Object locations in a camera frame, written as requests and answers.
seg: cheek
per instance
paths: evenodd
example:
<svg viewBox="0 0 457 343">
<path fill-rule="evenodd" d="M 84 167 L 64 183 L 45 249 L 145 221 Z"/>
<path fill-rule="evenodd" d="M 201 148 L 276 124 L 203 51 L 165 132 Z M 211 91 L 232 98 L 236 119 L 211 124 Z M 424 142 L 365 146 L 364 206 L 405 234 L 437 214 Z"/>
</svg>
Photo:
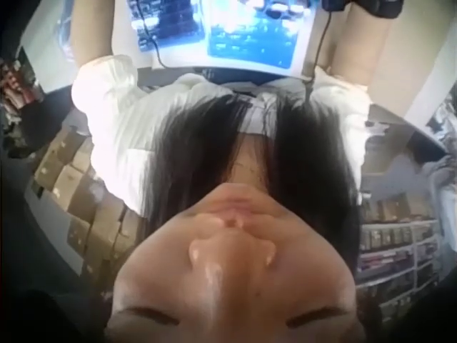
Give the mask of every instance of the cheek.
<svg viewBox="0 0 457 343">
<path fill-rule="evenodd" d="M 278 256 L 272 273 L 272 292 L 292 312 L 328 304 L 354 306 L 351 273 L 325 241 L 307 237 L 304 242 L 294 242 Z"/>
</svg>

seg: eye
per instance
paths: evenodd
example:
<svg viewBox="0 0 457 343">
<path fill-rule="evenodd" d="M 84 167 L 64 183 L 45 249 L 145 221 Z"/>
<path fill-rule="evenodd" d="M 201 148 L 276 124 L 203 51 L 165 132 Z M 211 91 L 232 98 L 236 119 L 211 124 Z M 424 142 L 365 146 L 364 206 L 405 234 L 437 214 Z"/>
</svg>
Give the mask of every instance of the eye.
<svg viewBox="0 0 457 343">
<path fill-rule="evenodd" d="M 126 312 L 135 314 L 138 317 L 154 320 L 157 324 L 161 325 L 179 325 L 179 320 L 152 308 L 136 307 L 132 309 L 127 309 Z"/>
<path fill-rule="evenodd" d="M 286 325 L 289 329 L 296 329 L 297 327 L 302 327 L 303 325 L 310 324 L 317 320 L 339 317 L 345 314 L 348 314 L 348 312 L 337 307 L 323 307 L 321 309 L 290 318 L 286 322 Z"/>
</svg>

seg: cardboard box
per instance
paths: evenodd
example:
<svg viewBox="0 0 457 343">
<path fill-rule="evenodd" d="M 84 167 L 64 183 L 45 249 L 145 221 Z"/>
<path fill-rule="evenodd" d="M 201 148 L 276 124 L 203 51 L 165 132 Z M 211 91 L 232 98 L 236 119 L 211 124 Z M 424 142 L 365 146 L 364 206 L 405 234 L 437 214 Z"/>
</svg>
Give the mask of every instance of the cardboard box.
<svg viewBox="0 0 457 343">
<path fill-rule="evenodd" d="M 96 293 L 104 293 L 114 285 L 109 260 L 89 252 L 84 257 L 80 276 Z"/>
<path fill-rule="evenodd" d="M 135 211 L 126 209 L 124 218 L 122 219 L 122 226 L 120 234 L 127 238 L 136 240 L 138 230 L 143 224 L 143 218 L 141 218 Z"/>
<path fill-rule="evenodd" d="M 91 231 L 91 225 L 80 218 L 71 217 L 70 230 L 67 242 L 81 257 L 86 253 L 87 239 Z"/>
<path fill-rule="evenodd" d="M 114 243 L 121 229 L 123 213 L 124 203 L 106 192 L 95 213 L 87 241 L 88 252 L 96 252 L 101 259 L 111 260 Z"/>
<path fill-rule="evenodd" d="M 397 222 L 397 204 L 394 200 L 381 200 L 378 202 L 378 213 L 382 222 Z"/>
<path fill-rule="evenodd" d="M 63 164 L 68 164 L 73 160 L 85 139 L 85 136 L 77 134 L 74 129 L 65 126 L 51 142 L 49 150 L 54 151 Z"/>
<path fill-rule="evenodd" d="M 52 190 L 54 201 L 66 212 L 92 223 L 104 188 L 70 165 L 62 169 Z"/>
<path fill-rule="evenodd" d="M 127 209 L 122 221 L 121 229 L 114 243 L 111 263 L 114 269 L 118 271 L 121 267 L 119 262 L 124 259 L 126 254 L 135 247 L 136 238 L 139 234 L 139 229 L 143 219 L 134 211 Z"/>
<path fill-rule="evenodd" d="M 122 222 L 124 213 L 126 213 L 124 202 L 110 192 L 105 192 L 103 199 L 97 208 L 97 218 L 103 217 L 111 221 Z"/>
<path fill-rule="evenodd" d="M 414 220 L 433 217 L 431 215 L 431 206 L 423 196 L 402 193 L 395 198 L 395 201 L 397 203 L 398 217 L 401 219 Z"/>
<path fill-rule="evenodd" d="M 52 149 L 48 150 L 41 160 L 38 169 L 35 171 L 36 183 L 52 192 L 64 166 L 65 164 L 57 158 L 55 151 Z"/>
<path fill-rule="evenodd" d="M 373 205 L 369 200 L 362 201 L 362 216 L 365 223 L 375 223 L 381 220 L 378 206 L 376 203 Z"/>
<path fill-rule="evenodd" d="M 87 173 L 91 168 L 91 154 L 93 149 L 94 144 L 92 143 L 92 138 L 89 137 L 83 142 L 74 155 L 73 161 L 71 162 L 72 167 L 82 173 Z"/>
</svg>

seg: black object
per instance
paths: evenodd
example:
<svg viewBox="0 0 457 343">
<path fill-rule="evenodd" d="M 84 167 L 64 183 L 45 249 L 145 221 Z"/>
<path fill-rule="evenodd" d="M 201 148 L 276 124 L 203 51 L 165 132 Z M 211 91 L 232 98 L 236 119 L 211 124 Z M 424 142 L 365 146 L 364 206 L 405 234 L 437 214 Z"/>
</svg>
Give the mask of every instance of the black object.
<svg viewBox="0 0 457 343">
<path fill-rule="evenodd" d="M 395 19 L 403 10 L 404 0 L 353 0 L 369 14 L 378 18 Z"/>
<path fill-rule="evenodd" d="M 322 8 L 327 12 L 344 11 L 346 5 L 352 0 L 322 0 Z"/>
</svg>

